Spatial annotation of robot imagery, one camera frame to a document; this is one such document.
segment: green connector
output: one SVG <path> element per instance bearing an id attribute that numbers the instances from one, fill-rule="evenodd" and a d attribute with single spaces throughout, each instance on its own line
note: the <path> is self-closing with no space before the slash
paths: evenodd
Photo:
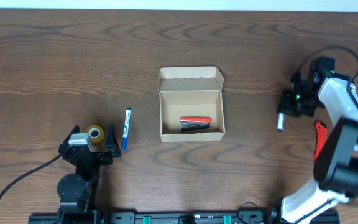
<path id="1" fill-rule="evenodd" d="M 152 217 L 143 217 L 143 224 L 152 224 Z"/>
<path id="2" fill-rule="evenodd" d="M 231 224 L 231 215 L 223 216 L 223 224 Z"/>

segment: open cardboard box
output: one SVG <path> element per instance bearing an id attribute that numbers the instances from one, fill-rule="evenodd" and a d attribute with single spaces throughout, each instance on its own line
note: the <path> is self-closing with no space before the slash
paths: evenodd
<path id="1" fill-rule="evenodd" d="M 218 141 L 224 133 L 223 76 L 217 67 L 160 68 L 160 136 L 162 142 Z M 180 118 L 209 117 L 211 127 L 181 131 Z"/>

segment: wooden table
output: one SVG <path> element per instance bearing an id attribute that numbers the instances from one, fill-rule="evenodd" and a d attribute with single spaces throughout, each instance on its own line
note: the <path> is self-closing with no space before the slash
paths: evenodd
<path id="1" fill-rule="evenodd" d="M 270 205 L 312 176 L 313 123 L 330 124 L 318 109 L 278 133 L 279 94 L 307 55 L 333 44 L 358 53 L 358 13 L 0 9 L 0 192 L 55 157 L 75 124 L 114 123 L 121 142 L 130 106 L 128 149 L 101 172 L 102 209 Z M 355 72 L 348 54 L 326 55 Z M 202 65 L 225 78 L 223 140 L 162 144 L 158 69 Z M 0 223 L 56 212 L 57 183 L 74 171 L 60 159 L 20 181 L 1 200 Z M 358 205 L 338 209 L 343 223 L 358 223 Z"/>

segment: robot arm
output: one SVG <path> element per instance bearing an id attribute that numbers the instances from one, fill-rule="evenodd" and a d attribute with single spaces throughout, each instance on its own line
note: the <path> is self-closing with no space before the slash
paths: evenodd
<path id="1" fill-rule="evenodd" d="M 292 91 L 284 91 L 280 101 L 278 129 L 283 115 L 313 116 L 317 107 L 326 108 L 334 130 L 314 164 L 314 177 L 294 194 L 285 197 L 277 208 L 276 223 L 308 224 L 315 216 L 339 202 L 358 197 L 358 108 L 349 95 L 350 77 L 334 71 L 334 59 L 320 57 L 311 61 L 307 80 L 298 72 L 291 80 Z M 356 88 L 351 93 L 358 103 Z"/>

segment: wood grain surface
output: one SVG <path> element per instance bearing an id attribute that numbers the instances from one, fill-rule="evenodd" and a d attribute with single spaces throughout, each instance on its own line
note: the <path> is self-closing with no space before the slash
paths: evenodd
<path id="1" fill-rule="evenodd" d="M 55 157 L 75 124 L 113 123 L 121 142 L 130 106 L 127 151 L 101 171 L 102 209 L 268 206 L 313 174 L 313 123 L 330 124 L 327 112 L 288 118 L 278 133 L 276 108 L 298 64 L 326 45 L 358 53 L 358 13 L 0 9 L 0 192 Z M 355 72 L 348 54 L 326 55 Z M 225 78 L 223 140 L 162 144 L 158 69 L 202 65 Z M 60 159 L 20 181 L 0 223 L 56 212 L 57 183 L 74 171 Z M 342 223 L 358 223 L 358 204 L 338 209 Z"/>

